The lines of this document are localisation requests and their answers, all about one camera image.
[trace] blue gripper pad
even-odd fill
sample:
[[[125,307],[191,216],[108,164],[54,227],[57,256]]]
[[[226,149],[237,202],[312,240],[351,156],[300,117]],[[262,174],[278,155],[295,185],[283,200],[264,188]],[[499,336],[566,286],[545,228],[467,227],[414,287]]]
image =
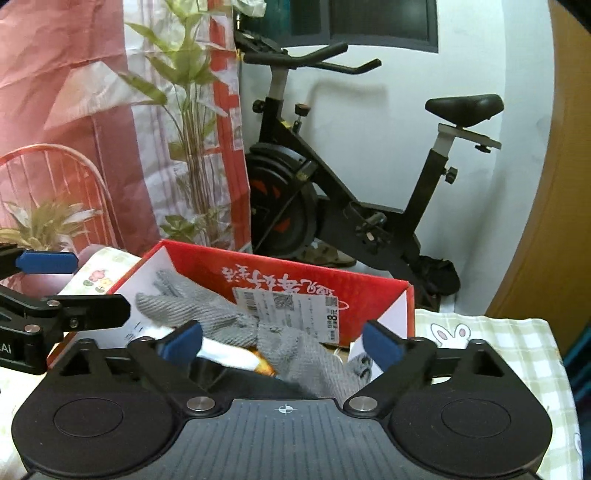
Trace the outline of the blue gripper pad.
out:
[[[383,372],[399,363],[404,356],[404,348],[388,332],[377,322],[366,322],[361,333],[363,349]]]
[[[203,329],[199,323],[179,333],[167,343],[161,343],[157,352],[167,362],[185,369],[191,365],[201,350],[203,344]]]
[[[66,274],[78,268],[78,258],[71,252],[38,252],[26,250],[15,265],[26,274]]]

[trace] bike seat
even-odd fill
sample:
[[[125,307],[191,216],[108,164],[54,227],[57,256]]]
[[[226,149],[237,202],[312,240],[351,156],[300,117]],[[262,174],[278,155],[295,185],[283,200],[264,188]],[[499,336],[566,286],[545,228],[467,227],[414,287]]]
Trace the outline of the bike seat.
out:
[[[457,127],[472,127],[501,113],[505,109],[503,99],[494,94],[467,97],[432,98],[425,103],[425,110],[453,123]]]

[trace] window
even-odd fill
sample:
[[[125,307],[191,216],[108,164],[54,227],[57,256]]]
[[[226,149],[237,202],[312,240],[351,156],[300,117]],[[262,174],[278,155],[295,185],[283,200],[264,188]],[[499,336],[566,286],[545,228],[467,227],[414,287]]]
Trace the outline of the window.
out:
[[[267,0],[243,26],[282,47],[346,41],[437,52],[436,0]]]

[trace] red box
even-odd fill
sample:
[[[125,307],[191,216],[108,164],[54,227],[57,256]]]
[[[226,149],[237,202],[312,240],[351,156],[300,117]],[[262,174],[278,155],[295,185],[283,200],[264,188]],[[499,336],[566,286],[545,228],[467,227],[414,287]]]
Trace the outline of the red box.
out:
[[[115,348],[145,335],[146,330],[140,333],[133,328],[145,320],[135,308],[135,294],[139,291],[158,294],[153,282],[156,271],[162,268],[174,268],[232,302],[236,302],[235,287],[337,297],[338,344],[343,346],[348,347],[359,337],[367,320],[379,319],[387,310],[394,312],[389,321],[397,325],[393,330],[405,337],[414,335],[413,287],[406,281],[162,240],[109,290],[110,294],[123,294],[132,304],[131,317],[125,326],[69,334],[61,348],[52,354],[50,363],[75,338],[94,338],[101,348]]]

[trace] cardboard box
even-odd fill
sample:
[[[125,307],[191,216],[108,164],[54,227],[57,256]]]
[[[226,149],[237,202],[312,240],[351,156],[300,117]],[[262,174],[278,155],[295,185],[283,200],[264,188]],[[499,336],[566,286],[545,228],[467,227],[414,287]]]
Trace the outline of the cardboard box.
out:
[[[101,348],[120,348],[140,336],[166,335],[169,329],[155,326],[135,308],[135,296],[158,295],[156,273],[167,268],[234,303],[238,299],[242,308],[267,321],[308,330],[322,342],[348,347],[371,319],[404,338],[414,335],[413,287],[406,281],[163,240],[109,290],[131,303],[125,325],[68,334],[50,365],[81,338],[93,338]]]

